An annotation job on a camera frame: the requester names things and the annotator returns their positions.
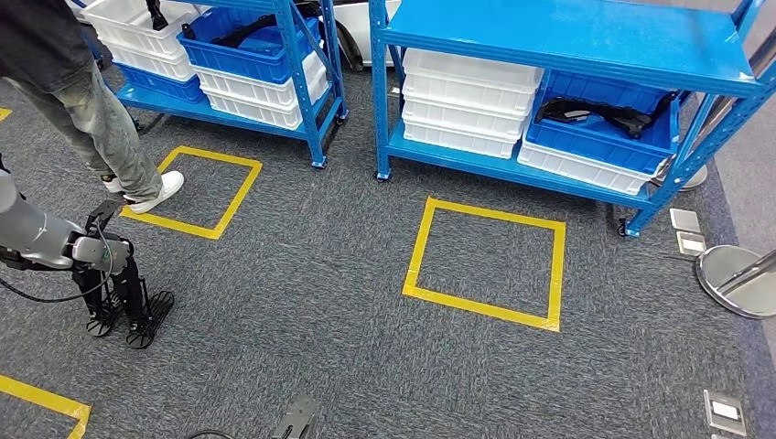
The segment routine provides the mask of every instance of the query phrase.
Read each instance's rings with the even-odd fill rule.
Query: black jacket
[[[0,0],[0,77],[60,90],[93,62],[70,0]]]

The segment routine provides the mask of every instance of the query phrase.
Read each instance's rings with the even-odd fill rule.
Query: person's leg
[[[113,175],[111,167],[102,160],[102,156],[94,149],[92,137],[75,127],[70,114],[65,110],[62,102],[53,95],[39,91],[30,84],[16,82],[10,78],[6,79],[17,90],[21,91],[32,106],[68,139],[68,142],[89,169],[101,177]]]
[[[92,139],[89,147],[119,177],[127,198],[142,202],[159,197],[162,178],[140,149],[132,118],[94,63],[71,85],[52,94],[64,105],[75,128]],[[86,155],[84,146],[73,144],[79,154]]]

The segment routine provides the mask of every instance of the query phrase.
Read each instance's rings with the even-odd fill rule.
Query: stacked white bin
[[[410,48],[404,138],[500,158],[523,135],[542,70]]]
[[[537,145],[523,139],[517,161],[543,171],[574,178],[591,185],[636,195],[644,183],[657,176]]]
[[[85,4],[86,6],[91,5],[94,3],[95,0],[81,0],[81,3]],[[76,5],[75,2],[72,2],[71,0],[68,0],[65,2],[70,6],[70,11],[72,11],[73,15],[76,17],[76,19],[82,23],[89,23],[89,20],[83,17],[83,7],[80,7],[79,5]]]
[[[201,6],[162,1],[160,9],[168,25],[158,31],[151,25],[145,0],[97,0],[83,9],[83,16],[115,61],[173,80],[189,80],[194,70],[176,35],[182,24],[199,16]]]
[[[210,107],[261,123],[296,130],[302,123],[294,81],[275,84],[221,70],[192,66],[199,76],[199,87],[208,96]],[[313,51],[302,61],[310,101],[315,103],[329,83],[326,66]]]

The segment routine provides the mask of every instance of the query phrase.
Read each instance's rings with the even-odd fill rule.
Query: gray carpet
[[[735,319],[675,257],[666,214],[623,240],[614,224],[624,212],[582,198],[399,160],[393,181],[378,185],[369,83],[368,73],[346,74],[351,117],[322,172],[302,143],[279,137],[179,118],[145,134],[157,162],[188,145],[264,168],[218,241],[111,223],[135,243],[149,287],[177,294],[151,348],[126,348],[124,321],[90,338],[79,302],[3,293],[0,374],[90,405],[85,437],[101,439],[206,426],[266,437],[300,393],[322,402],[318,438],[707,439],[719,432],[706,426],[703,389],[741,398],[755,421]],[[14,111],[0,145],[21,189],[83,221],[104,198],[99,181],[5,84],[0,106]],[[189,186],[164,213],[200,225],[244,176],[199,158],[173,168]],[[428,196],[566,223],[559,333],[402,296]],[[700,193],[675,205],[706,212]],[[443,212],[419,284],[539,314],[548,242],[546,230]],[[0,273],[30,293],[75,292],[64,273]],[[39,409],[8,401],[0,434],[61,437],[68,425],[53,414],[32,423]]]

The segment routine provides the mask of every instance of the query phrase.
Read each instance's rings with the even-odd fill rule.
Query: black cable
[[[90,288],[89,291],[86,293],[81,293],[78,295],[71,295],[69,297],[62,297],[61,299],[41,299],[39,297],[35,297],[33,295],[29,295],[27,293],[24,293],[23,291],[19,290],[12,284],[9,284],[5,281],[2,277],[0,277],[0,285],[4,286],[5,288],[11,290],[12,293],[16,293],[24,297],[25,299],[31,300],[33,302],[38,302],[41,304],[59,304],[62,302],[69,302],[70,300],[80,299],[84,297],[85,295],[89,295],[93,293],[94,291],[102,288],[107,282],[108,278],[110,277],[110,273],[113,272],[113,253],[111,252],[111,246],[108,245],[108,241],[105,239],[105,236],[102,235],[102,228],[100,227],[100,224],[97,224],[97,232],[100,233],[100,239],[102,240],[102,243],[105,244],[105,248],[108,249],[108,257],[111,258],[111,265],[108,267],[108,275],[102,277],[102,281],[95,285],[93,288]]]
[[[234,439],[234,436],[230,436],[224,432],[220,432],[218,430],[202,430],[201,432],[196,432],[192,434],[191,436],[186,436],[186,439],[194,439],[195,437],[204,436],[205,434],[212,434],[214,436],[220,436],[224,437],[226,439]]]

